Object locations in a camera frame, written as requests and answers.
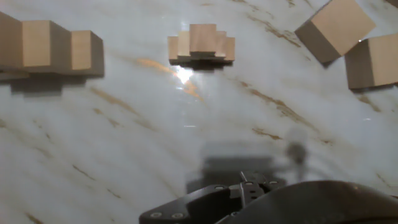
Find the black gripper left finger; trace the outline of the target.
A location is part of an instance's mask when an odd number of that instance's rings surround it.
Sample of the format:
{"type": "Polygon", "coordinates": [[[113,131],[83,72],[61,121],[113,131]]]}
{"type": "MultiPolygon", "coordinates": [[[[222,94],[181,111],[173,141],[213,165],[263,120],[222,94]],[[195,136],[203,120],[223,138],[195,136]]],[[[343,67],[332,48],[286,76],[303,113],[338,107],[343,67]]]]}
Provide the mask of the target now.
{"type": "Polygon", "coordinates": [[[236,184],[211,184],[139,216],[139,224],[226,223],[264,195],[266,179],[258,172],[240,172],[236,184]]]}

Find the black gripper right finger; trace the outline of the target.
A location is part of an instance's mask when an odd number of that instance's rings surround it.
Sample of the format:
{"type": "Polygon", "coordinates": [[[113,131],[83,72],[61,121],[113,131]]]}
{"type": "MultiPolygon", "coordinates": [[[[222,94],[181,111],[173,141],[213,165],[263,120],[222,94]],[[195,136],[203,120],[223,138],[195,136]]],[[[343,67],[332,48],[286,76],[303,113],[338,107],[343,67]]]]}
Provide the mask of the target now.
{"type": "Polygon", "coordinates": [[[286,183],[283,181],[268,181],[262,184],[262,188],[265,193],[279,189],[284,186],[286,186],[286,183]]]}

